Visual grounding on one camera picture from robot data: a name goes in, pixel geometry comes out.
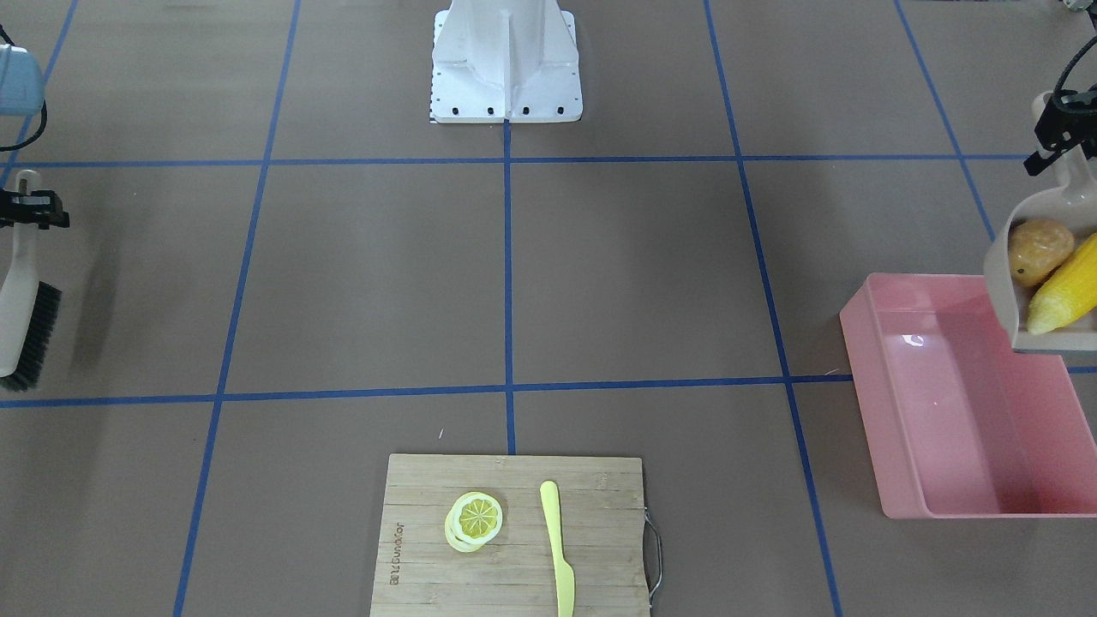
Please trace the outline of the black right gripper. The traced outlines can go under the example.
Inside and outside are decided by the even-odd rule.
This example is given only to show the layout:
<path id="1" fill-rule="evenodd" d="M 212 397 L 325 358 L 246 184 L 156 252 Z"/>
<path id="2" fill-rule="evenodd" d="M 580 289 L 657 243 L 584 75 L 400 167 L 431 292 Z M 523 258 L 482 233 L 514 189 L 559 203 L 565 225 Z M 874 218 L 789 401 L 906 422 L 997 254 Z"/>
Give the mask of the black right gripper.
<path id="1" fill-rule="evenodd" d="M 69 228 L 69 213 L 63 199 L 50 190 L 34 190 L 30 195 L 15 191 L 1 191 L 1 227 L 36 225 L 39 229 Z"/>

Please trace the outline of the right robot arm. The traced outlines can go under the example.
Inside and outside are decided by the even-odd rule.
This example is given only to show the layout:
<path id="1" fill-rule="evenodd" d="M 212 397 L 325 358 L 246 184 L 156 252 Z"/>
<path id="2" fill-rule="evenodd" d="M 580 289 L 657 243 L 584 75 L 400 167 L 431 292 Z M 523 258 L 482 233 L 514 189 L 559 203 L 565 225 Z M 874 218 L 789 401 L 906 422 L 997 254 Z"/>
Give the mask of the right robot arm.
<path id="1" fill-rule="evenodd" d="M 48 125 L 45 75 L 39 60 L 10 40 L 1 45 L 1 113 L 4 117 L 39 117 L 39 126 L 34 133 L 24 141 L 3 146 L 3 153 L 20 152 L 39 141 Z M 3 227 L 15 224 L 31 224 L 39 229 L 70 227 L 63 199 L 50 190 L 31 190 L 30 193 L 4 190 L 1 222 Z"/>

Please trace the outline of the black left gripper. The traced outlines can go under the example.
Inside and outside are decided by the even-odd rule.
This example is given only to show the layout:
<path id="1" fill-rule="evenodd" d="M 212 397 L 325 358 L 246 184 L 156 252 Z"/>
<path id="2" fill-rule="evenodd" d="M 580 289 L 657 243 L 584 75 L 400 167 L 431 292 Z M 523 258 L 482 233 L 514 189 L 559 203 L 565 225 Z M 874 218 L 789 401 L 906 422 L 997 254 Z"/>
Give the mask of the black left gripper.
<path id="1" fill-rule="evenodd" d="M 1037 152 L 1026 157 L 1028 176 L 1039 176 L 1070 149 L 1081 146 L 1086 159 L 1096 156 L 1096 86 L 1078 93 L 1063 90 L 1045 102 L 1034 124 Z"/>

